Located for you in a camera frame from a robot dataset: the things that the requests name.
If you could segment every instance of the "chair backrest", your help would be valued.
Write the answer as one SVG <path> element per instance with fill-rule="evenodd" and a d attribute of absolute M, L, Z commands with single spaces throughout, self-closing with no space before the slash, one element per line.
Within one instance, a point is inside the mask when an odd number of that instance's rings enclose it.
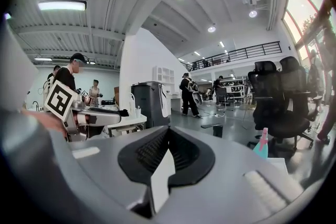
<path fill-rule="evenodd" d="M 304 67 L 300 66 L 298 60 L 288 56 L 280 60 L 282 67 L 281 81 L 286 99 L 293 100 L 293 112 L 296 115 L 305 117 L 308 115 L 308 97 L 304 94 L 295 94 L 307 91 L 307 76 Z"/>
<path fill-rule="evenodd" d="M 253 113 L 254 121 L 258 128 L 267 127 L 270 118 L 276 118 L 287 110 L 280 73 L 271 61 L 256 62 L 255 71 L 248 73 L 248 79 L 257 98 L 257 107 Z M 270 99 L 258 99 L 258 97 L 270 97 Z"/>

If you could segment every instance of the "recessed light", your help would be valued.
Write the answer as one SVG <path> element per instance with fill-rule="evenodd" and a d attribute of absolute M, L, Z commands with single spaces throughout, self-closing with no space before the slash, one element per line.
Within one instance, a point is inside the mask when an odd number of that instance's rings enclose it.
<path fill-rule="evenodd" d="M 79 0 L 58 0 L 58 1 L 41 1 L 38 3 L 40 10 L 51 9 L 72 9 L 72 10 L 85 10 L 86 1 Z"/>
<path fill-rule="evenodd" d="M 210 26 L 210 27 L 208 28 L 208 32 L 212 33 L 212 32 L 214 32 L 214 31 L 216 31 L 216 27 L 214 27 L 214 26 Z"/>
<path fill-rule="evenodd" d="M 249 16 L 250 16 L 251 18 L 254 18 L 254 17 L 257 16 L 257 14 L 258 14 L 258 13 L 257 13 L 255 10 L 252 10 L 252 11 L 250 12 Z"/>
<path fill-rule="evenodd" d="M 45 57 L 35 57 L 35 61 L 43 61 L 43 62 L 51 62 L 51 58 L 45 58 Z"/>

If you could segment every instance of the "white table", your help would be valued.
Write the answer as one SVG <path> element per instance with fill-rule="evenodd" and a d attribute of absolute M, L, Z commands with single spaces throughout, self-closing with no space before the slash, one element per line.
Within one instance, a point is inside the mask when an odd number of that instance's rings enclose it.
<path fill-rule="evenodd" d="M 122 129 L 123 131 L 129 131 L 134 129 L 137 125 L 143 125 L 146 121 L 147 117 L 142 114 L 138 118 L 121 117 L 121 121 L 119 123 L 107 125 L 107 128 L 109 130 L 109 135 L 112 136 L 111 130 L 113 129 Z"/>

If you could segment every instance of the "cup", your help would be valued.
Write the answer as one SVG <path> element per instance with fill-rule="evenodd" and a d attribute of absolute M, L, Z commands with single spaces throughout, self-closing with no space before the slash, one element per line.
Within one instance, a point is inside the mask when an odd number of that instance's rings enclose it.
<path fill-rule="evenodd" d="M 141 116 L 141 109 L 135 109 L 135 116 L 137 118 L 140 118 L 140 116 Z"/>

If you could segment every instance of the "bottle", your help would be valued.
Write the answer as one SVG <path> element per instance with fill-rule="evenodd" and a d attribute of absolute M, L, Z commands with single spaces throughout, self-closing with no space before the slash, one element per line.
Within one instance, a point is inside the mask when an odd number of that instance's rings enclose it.
<path fill-rule="evenodd" d="M 267 159 L 268 157 L 268 128 L 264 128 L 262 131 L 262 136 L 255 146 L 253 151 L 257 153 L 261 158 Z"/>

